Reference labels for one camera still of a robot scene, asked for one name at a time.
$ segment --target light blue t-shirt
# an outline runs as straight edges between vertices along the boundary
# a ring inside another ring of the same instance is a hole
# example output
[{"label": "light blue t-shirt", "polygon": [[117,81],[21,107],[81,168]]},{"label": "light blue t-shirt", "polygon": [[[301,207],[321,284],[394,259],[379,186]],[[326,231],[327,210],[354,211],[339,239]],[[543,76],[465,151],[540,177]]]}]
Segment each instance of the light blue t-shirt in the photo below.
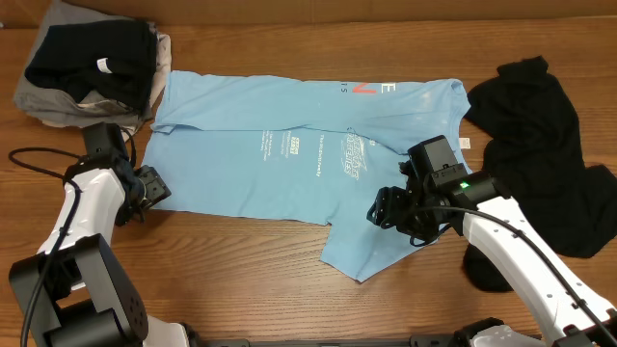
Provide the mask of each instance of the light blue t-shirt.
[{"label": "light blue t-shirt", "polygon": [[172,191],[158,208],[332,224],[322,260],[364,281],[417,250],[409,236],[366,220],[380,188],[405,187],[400,153],[445,135],[463,162],[458,126],[468,108],[456,80],[366,85],[173,72],[144,164]]}]

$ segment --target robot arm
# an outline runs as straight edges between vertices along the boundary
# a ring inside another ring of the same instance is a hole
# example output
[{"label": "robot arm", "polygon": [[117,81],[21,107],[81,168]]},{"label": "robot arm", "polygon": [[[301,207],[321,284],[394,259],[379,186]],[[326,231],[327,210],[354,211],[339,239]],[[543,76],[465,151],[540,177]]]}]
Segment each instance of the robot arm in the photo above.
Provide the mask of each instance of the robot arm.
[{"label": "robot arm", "polygon": [[[75,188],[65,184],[66,199],[49,238],[38,253],[16,262],[10,271],[13,292],[22,311],[49,259],[32,315],[30,331],[38,346],[188,347],[183,326],[147,316],[139,293],[114,257],[114,225],[123,226],[171,193],[156,170],[134,170],[113,124],[96,124],[83,130],[88,155],[65,174],[81,192],[72,223],[55,256],[58,241],[75,201]],[[56,302],[86,287],[90,299],[60,308]]]},{"label": "robot arm", "polygon": [[[442,224],[450,224],[495,264],[523,299],[547,346],[593,346],[592,341],[602,346],[614,345],[615,307],[561,261],[527,222],[505,187],[486,173],[468,174],[465,166],[457,163],[444,136],[410,148],[409,154],[410,161],[401,163],[401,173],[409,177],[406,189],[382,188],[368,211],[369,221],[382,228],[396,227],[412,236],[411,242],[417,238],[425,244],[441,235]],[[478,215],[482,213],[499,223]],[[574,293],[564,287],[556,274]],[[579,303],[584,307],[577,304],[575,295],[583,299]],[[603,332],[592,315],[609,332]],[[538,340],[497,331],[478,334],[476,341],[472,340],[468,341],[471,346],[538,345]]]},{"label": "robot arm", "polygon": [[[503,197],[478,204],[478,210],[518,228],[544,253],[553,266],[603,322],[615,326],[615,307],[580,280],[526,221],[517,202]],[[482,217],[466,214],[463,233],[495,264],[531,311],[548,346],[554,341],[593,329],[595,323],[578,307],[547,264],[519,237]]]}]

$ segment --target folded black shirt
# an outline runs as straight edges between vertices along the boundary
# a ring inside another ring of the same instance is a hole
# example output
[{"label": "folded black shirt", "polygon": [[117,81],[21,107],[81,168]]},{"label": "folded black shirt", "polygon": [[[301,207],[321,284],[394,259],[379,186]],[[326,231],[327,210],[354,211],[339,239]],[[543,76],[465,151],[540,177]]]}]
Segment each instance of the folded black shirt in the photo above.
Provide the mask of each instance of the folded black shirt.
[{"label": "folded black shirt", "polygon": [[80,102],[91,90],[143,111],[156,70],[156,36],[145,22],[50,26],[25,76]]}]

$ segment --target wooden table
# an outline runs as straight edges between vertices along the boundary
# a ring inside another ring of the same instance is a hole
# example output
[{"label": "wooden table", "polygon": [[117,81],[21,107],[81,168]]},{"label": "wooden table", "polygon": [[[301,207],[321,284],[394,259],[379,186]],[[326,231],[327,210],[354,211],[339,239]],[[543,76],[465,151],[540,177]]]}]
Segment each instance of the wooden table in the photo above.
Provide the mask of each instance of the wooden table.
[{"label": "wooden table", "polygon": [[[403,22],[308,26],[163,27],[174,68],[224,75],[299,79],[426,81],[456,77],[469,90],[496,67],[544,55],[577,108],[587,165],[617,173],[617,19]],[[64,200],[62,184],[6,159],[13,148],[84,152],[80,133],[40,124],[12,95],[34,30],[0,30],[0,274],[47,238]],[[140,158],[150,130],[136,137]],[[478,170],[489,138],[463,122],[465,151]],[[27,160],[57,172],[70,161]],[[296,222],[151,211],[143,225],[119,228],[113,249],[148,313],[191,324],[205,338],[251,340],[398,338],[450,333],[494,316],[538,333],[516,294],[489,294],[465,278],[466,240],[438,245],[359,284],[319,261],[328,228]],[[617,303],[617,242],[591,259],[565,259],[598,293]],[[22,314],[0,285],[0,344],[17,345]]]}]

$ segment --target white tag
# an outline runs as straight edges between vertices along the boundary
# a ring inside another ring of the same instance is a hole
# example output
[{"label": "white tag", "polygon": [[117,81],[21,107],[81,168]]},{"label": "white tag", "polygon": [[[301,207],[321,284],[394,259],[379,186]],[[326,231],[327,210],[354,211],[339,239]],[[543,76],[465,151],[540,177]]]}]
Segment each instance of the white tag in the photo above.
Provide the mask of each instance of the white tag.
[{"label": "white tag", "polygon": [[113,73],[112,70],[110,70],[107,67],[107,58],[102,58],[96,61],[96,65],[98,66],[98,69],[101,72],[105,72],[105,73]]},{"label": "white tag", "polygon": [[471,141],[469,138],[459,138],[459,146],[461,149],[471,149]]}]

